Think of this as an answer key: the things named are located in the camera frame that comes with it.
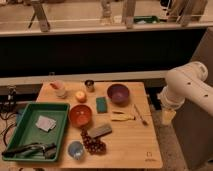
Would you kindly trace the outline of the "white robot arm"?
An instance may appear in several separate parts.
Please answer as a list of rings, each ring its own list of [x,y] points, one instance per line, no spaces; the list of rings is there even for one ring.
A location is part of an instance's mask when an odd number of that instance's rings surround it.
[[[213,87],[205,83],[207,67],[199,62],[189,62],[166,73],[166,86],[159,94],[161,104],[177,110],[186,99],[197,104],[213,117]]]

